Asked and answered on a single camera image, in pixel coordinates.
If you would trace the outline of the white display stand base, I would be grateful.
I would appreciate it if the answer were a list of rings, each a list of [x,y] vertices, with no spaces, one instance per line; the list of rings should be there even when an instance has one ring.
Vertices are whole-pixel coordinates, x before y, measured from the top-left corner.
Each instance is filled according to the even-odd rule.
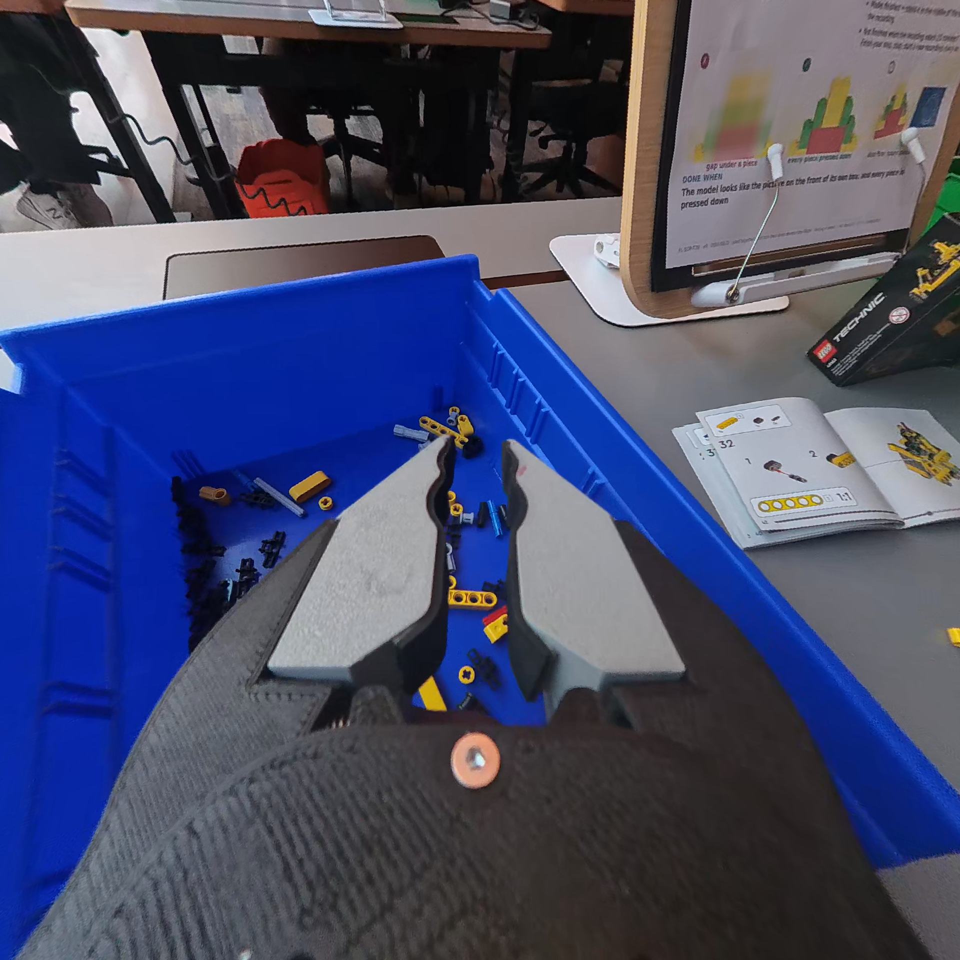
[[[694,321],[774,314],[786,311],[790,306],[788,296],[779,296],[744,307],[724,307],[697,313],[687,311],[678,318],[644,314],[630,300],[619,271],[604,265],[596,257],[595,239],[594,234],[561,235],[550,241],[549,250],[593,313],[600,320],[619,329],[636,330]]]

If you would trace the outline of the black office chair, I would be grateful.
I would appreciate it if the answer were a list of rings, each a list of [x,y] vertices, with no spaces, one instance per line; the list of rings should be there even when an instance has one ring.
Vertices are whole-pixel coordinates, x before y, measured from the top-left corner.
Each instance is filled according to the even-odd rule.
[[[604,79],[606,60],[598,54],[576,55],[563,62],[536,66],[529,121],[537,125],[534,137],[540,150],[551,143],[559,155],[521,164],[521,195],[532,197],[546,186],[565,190],[576,199],[585,197],[584,186],[619,193],[620,188],[588,164],[592,141],[621,133],[626,125],[630,54],[622,59],[615,79]]]

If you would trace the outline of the clear acrylic stand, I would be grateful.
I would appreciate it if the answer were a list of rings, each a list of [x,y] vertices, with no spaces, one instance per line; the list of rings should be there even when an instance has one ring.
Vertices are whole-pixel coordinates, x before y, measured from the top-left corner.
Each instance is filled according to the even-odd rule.
[[[388,10],[386,1],[312,2],[308,15],[319,27],[368,31],[402,29],[402,21]]]

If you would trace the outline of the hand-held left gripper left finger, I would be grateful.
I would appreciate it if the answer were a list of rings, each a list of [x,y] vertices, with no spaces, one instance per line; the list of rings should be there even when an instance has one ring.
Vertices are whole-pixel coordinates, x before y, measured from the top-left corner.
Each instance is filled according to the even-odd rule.
[[[451,438],[435,440],[322,525],[271,651],[271,675],[412,695],[439,669],[456,458]]]

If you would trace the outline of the wooden desk with black legs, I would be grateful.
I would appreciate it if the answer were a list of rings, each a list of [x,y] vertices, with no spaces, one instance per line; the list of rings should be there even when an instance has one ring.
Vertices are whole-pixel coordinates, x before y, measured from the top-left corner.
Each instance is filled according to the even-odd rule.
[[[544,51],[551,33],[525,30],[486,18],[488,5],[443,16],[438,4],[387,2],[397,30],[322,26],[311,10],[323,2],[82,1],[64,8],[80,28],[134,31],[150,55],[176,129],[197,162],[196,175],[214,217],[247,217],[227,182],[216,127],[205,115],[208,139],[186,97],[187,89],[247,87],[369,90],[396,96],[403,90],[454,90],[467,97],[466,131],[471,136],[463,169],[469,203],[479,196],[481,134],[486,131],[489,91],[498,85],[502,51]],[[232,53],[224,37],[323,42],[344,48],[318,57]]]

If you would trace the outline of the black lego set box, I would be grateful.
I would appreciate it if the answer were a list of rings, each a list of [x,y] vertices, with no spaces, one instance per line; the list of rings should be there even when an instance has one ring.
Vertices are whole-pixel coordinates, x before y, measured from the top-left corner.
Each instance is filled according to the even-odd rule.
[[[847,387],[959,360],[959,220],[943,215],[806,354]]]

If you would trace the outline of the printed instruction sheet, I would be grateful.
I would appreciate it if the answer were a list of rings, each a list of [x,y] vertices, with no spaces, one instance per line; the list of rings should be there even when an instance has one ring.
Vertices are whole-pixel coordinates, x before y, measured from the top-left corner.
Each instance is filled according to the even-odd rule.
[[[906,230],[958,89],[958,2],[682,2],[664,267]],[[783,145],[784,177],[766,152]]]

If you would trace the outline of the scattered black lego pins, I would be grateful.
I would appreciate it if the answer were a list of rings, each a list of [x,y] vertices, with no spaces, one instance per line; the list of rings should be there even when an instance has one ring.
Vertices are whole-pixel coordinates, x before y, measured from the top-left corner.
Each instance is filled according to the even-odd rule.
[[[394,467],[413,450],[406,439],[397,438],[390,444],[367,447],[364,440],[349,445],[349,451],[337,462],[340,470],[330,476],[331,485],[320,494],[299,504],[306,518],[298,518],[273,501],[258,488],[244,491],[232,475],[228,485],[227,474],[200,473],[196,457],[187,451],[174,454],[179,475],[171,481],[177,532],[181,543],[185,584],[185,604],[188,618],[187,650],[191,655],[213,627],[254,586],[274,570],[307,535],[307,527],[314,527],[333,518],[340,510],[363,495],[365,479],[378,482],[385,466]],[[445,540],[454,547],[457,569],[450,575],[450,588],[465,591],[491,592],[497,595],[500,606],[507,604],[506,570],[506,498],[494,491],[496,475],[482,461],[484,448],[480,438],[470,438],[464,450],[457,451],[460,487],[452,486],[463,507],[462,523],[450,525],[450,514],[445,523]],[[318,463],[332,463],[332,455],[317,454],[313,450],[298,451],[285,458],[240,469],[251,480],[259,477],[289,497],[289,489],[318,472]],[[232,497],[229,506],[207,503],[199,498],[201,486],[225,488]],[[334,501],[333,510],[324,512],[318,507],[321,497]],[[499,509],[503,535],[495,536],[485,501],[492,500]],[[461,709],[489,708],[483,703],[479,688],[485,685],[494,692],[498,704],[513,707],[521,702],[513,681],[506,680],[508,655],[506,636],[491,644],[483,631],[482,620],[494,609],[452,608],[454,611],[448,656],[437,676],[440,692],[450,687],[453,669],[473,666],[476,679],[463,685]]]

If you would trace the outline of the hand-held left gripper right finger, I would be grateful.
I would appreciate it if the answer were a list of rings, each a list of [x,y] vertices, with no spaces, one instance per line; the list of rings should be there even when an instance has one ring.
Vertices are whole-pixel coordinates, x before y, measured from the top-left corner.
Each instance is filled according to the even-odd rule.
[[[571,690],[675,682],[686,666],[601,506],[516,440],[501,447],[510,666],[552,717]]]

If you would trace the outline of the grey lego axle rod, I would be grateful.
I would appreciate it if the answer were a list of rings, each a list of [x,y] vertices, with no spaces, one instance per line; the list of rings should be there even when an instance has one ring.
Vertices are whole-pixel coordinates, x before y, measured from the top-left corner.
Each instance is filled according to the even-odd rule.
[[[252,481],[253,485],[258,488],[260,492],[269,497],[272,501],[282,506],[284,509],[288,510],[294,514],[299,519],[305,519],[307,517],[306,509],[298,504],[296,501],[291,499],[289,496],[281,493],[274,486],[269,484],[267,481],[262,478],[255,477]]]

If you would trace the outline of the lego instruction booklet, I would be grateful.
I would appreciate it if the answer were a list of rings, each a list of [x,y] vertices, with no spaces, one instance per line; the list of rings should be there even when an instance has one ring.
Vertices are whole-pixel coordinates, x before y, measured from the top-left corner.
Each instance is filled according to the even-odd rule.
[[[958,439],[926,410],[782,397],[699,412],[673,436],[745,550],[959,518]]]

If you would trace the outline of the blue plastic bin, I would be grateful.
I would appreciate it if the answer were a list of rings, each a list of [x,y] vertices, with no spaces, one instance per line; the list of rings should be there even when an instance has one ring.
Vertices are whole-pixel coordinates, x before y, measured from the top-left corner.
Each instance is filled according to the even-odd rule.
[[[2,350],[2,958],[958,958],[958,790],[788,602],[920,639],[932,585],[839,537],[923,526],[740,548],[473,257]],[[514,706],[272,675],[321,528],[430,434],[188,654],[177,452],[336,476],[450,406],[505,586],[513,440],[621,525],[683,678],[546,717],[508,632]]]

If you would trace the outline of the wood framed display screen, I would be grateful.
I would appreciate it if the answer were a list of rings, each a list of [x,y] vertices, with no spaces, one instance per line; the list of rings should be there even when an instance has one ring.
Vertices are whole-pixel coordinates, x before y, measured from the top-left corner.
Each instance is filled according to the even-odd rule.
[[[958,142],[958,88],[939,151],[931,163],[915,163],[921,184],[905,230],[756,253],[779,200],[774,193],[743,258],[666,269],[666,150],[672,140],[666,121],[679,92],[682,4],[637,2],[633,18],[619,268],[633,305],[644,314],[675,319],[688,311],[744,307],[886,274],[923,232],[949,172]]]

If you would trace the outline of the green object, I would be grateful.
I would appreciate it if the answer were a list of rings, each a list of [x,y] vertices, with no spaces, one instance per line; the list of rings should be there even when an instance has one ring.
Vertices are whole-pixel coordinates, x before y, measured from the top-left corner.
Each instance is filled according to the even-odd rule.
[[[957,153],[950,164],[943,181],[941,191],[933,207],[926,229],[929,230],[946,215],[959,216],[959,167],[960,156]]]

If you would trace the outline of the orange plastic basket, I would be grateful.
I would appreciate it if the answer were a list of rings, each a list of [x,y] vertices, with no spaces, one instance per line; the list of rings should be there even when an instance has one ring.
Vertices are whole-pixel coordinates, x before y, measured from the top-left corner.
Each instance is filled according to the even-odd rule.
[[[330,171],[322,147],[273,138],[246,146],[235,183],[251,219],[330,212]]]

